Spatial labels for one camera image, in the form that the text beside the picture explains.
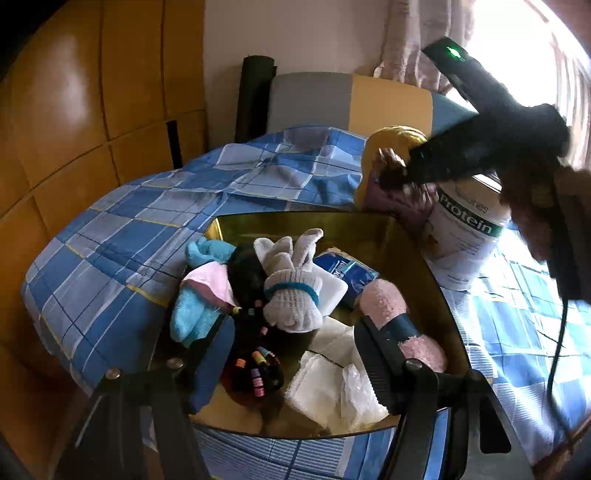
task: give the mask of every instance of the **white wall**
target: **white wall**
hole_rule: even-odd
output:
[[[268,55],[277,73],[370,74],[388,0],[206,0],[203,47],[210,148],[231,142],[242,59]]]

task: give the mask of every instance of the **gold tray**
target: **gold tray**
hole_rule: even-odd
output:
[[[295,239],[309,228],[324,230],[324,237],[317,244],[317,254],[337,247],[396,284],[407,301],[415,325],[445,350],[448,373],[464,374],[469,369],[466,350],[445,298],[418,249],[394,218],[380,213],[247,213],[216,218],[205,236],[239,245],[261,236],[273,241],[286,235]],[[331,316],[352,325],[359,315],[358,311],[338,307]],[[275,350],[284,368],[285,387],[297,372],[298,361],[313,333],[286,335],[293,339],[288,342],[289,348]],[[193,420],[245,434],[282,438],[327,436],[316,423],[287,405],[263,402],[259,407],[240,406],[228,397],[221,385],[216,387],[209,405],[193,416]],[[372,430],[396,425],[397,421],[398,417],[389,416]]]

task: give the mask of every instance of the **label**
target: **label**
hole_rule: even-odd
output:
[[[446,184],[446,190],[439,189],[439,202],[433,207],[421,242],[423,257],[435,279],[451,290],[470,287],[495,249],[508,219],[508,209],[499,205],[497,192],[476,180],[469,181],[474,182],[468,184],[470,189],[460,189],[455,184]],[[490,216],[484,218],[484,212],[499,212],[498,222],[491,221]]]

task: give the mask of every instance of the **green label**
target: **green label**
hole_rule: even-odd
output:
[[[441,206],[458,220],[480,233],[484,233],[487,236],[497,237],[500,236],[503,231],[503,227],[489,222],[488,220],[484,220],[481,216],[478,216],[455,201],[442,189],[439,189],[439,203],[441,203]]]

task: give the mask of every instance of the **bed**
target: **bed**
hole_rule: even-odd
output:
[[[277,76],[269,133],[121,186],[51,240],[29,268],[22,295],[43,344],[86,392],[109,367],[147,368],[185,268],[184,246],[213,218],[351,209],[365,137],[376,125],[401,123],[400,112],[410,108],[411,121],[405,123],[430,134],[471,115],[425,90],[402,85],[397,93],[388,90],[394,82],[356,77]],[[379,107],[384,91],[390,92],[388,101]],[[416,107],[427,103],[427,113]],[[509,227],[470,291],[442,291],[472,368],[490,379],[536,463],[563,440],[544,407],[561,314],[554,281]],[[590,343],[591,310],[572,304],[554,391],[573,430],[591,410]],[[196,435],[211,473],[224,480],[369,479],[379,472],[393,429],[324,440],[273,440],[214,429],[198,429]],[[149,419],[145,442],[155,446]],[[436,463],[426,478],[437,478]]]

